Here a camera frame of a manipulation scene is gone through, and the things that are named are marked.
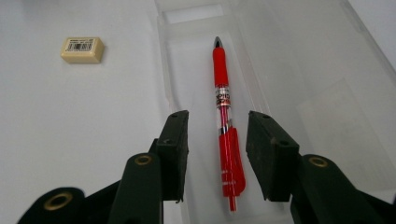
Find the pen grip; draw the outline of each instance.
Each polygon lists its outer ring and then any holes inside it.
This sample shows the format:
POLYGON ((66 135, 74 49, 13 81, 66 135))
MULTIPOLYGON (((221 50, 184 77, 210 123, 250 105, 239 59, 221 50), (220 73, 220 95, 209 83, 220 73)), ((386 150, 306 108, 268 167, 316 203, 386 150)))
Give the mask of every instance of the pen grip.
POLYGON ((224 48, 213 49, 213 67, 215 74, 215 86, 228 85, 224 48))

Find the clear plastic bin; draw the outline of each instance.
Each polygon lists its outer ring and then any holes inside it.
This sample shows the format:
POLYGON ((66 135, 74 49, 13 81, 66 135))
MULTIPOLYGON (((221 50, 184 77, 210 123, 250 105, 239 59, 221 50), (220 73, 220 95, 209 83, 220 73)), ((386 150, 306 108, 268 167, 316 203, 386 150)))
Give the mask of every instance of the clear plastic bin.
POLYGON ((335 161, 358 189, 394 192, 396 74, 347 0, 156 3, 166 96, 173 111, 190 111, 184 223, 292 222, 287 203, 263 199, 248 162, 249 110, 274 117, 301 154, 335 161), (216 36, 247 179, 234 215, 221 192, 216 36))

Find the eraser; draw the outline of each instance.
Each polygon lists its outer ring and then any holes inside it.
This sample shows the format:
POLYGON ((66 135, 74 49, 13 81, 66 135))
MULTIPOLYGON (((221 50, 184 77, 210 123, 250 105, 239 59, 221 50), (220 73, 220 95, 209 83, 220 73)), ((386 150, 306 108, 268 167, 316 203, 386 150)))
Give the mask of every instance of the eraser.
POLYGON ((99 37, 68 37, 61 57, 68 63, 100 63, 104 48, 99 37))

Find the white table surface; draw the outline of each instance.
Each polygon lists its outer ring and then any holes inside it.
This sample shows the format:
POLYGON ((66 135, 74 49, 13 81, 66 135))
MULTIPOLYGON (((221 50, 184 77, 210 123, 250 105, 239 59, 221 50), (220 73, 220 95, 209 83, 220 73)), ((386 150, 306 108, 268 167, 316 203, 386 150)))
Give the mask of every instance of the white table surface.
MULTIPOLYGON (((396 67, 396 1, 350 3, 396 67)), ((153 1, 0 5, 0 219, 15 223, 51 189, 90 195, 119 180, 170 110, 153 1), (68 36, 99 36, 102 63, 64 62, 68 36)), ((165 223, 181 223, 178 205, 166 205, 165 223)))

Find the red pen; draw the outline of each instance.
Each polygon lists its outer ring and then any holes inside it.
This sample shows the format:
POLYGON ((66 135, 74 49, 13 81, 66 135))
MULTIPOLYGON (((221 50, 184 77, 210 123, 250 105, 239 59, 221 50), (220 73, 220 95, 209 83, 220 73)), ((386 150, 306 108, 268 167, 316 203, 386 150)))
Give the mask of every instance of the red pen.
POLYGON ((245 189, 246 181, 239 154, 238 134, 232 124, 230 89, 225 51, 217 36, 213 49, 213 64, 218 109, 219 150, 223 196, 228 197, 230 210, 236 212, 235 197, 245 189))

